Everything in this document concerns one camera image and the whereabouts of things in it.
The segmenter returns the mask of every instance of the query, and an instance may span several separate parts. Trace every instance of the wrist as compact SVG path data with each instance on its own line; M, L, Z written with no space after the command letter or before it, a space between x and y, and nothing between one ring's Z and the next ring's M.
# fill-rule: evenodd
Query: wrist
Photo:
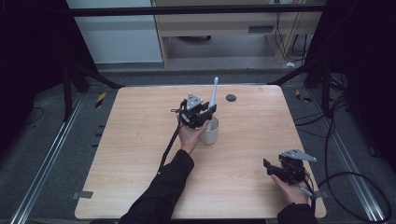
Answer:
M181 149L186 151L189 155L191 155L191 153L194 151L194 148L191 147L182 147Z

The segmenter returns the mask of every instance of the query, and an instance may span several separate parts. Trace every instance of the table top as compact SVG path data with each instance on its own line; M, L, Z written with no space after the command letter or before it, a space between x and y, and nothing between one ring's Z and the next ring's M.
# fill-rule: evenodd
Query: table top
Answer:
M204 102L213 86L128 87L119 90L79 198L77 218L120 218L148 188L172 134L176 114L188 93ZM226 96L233 94L236 101ZM172 218L272 218L287 203L262 159L280 166L285 150L303 149L282 90L266 85L218 85L215 144L198 143L195 166ZM168 154L180 149L178 139ZM312 174L307 161L305 169ZM326 209L317 200L316 216Z

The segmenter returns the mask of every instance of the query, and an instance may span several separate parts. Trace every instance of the person's arm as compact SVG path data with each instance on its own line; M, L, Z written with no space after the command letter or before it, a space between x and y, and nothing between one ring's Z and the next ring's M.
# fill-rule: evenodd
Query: person's arm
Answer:
M271 175L274 182L282 190L288 206L277 214L278 224L317 224L315 213L308 204L308 196L303 193L300 186L290 186L280 180L276 175ZM301 183L303 188L307 188L305 183Z
M207 128L207 122L199 129L182 126L178 133L181 148L172 161L162 167L148 189L134 202L119 224L168 223L178 198L184 190L194 162L190 154L198 144L199 135Z

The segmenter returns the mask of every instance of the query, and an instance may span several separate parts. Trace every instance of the black sleeve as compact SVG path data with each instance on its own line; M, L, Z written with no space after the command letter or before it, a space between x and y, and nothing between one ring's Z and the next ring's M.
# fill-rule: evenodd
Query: black sleeve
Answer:
M292 203L277 214L278 224L318 224L314 211L307 203Z
M190 155L180 149L172 161L160 169L148 189L121 217L119 224L168 223L193 167Z

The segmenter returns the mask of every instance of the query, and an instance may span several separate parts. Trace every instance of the white cup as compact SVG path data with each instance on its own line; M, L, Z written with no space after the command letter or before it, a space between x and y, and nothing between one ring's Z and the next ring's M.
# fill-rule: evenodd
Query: white cup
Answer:
M206 130L204 133L201 133L200 140L201 142L211 145L218 140L219 133L219 120L215 116L212 117L212 127L210 130Z

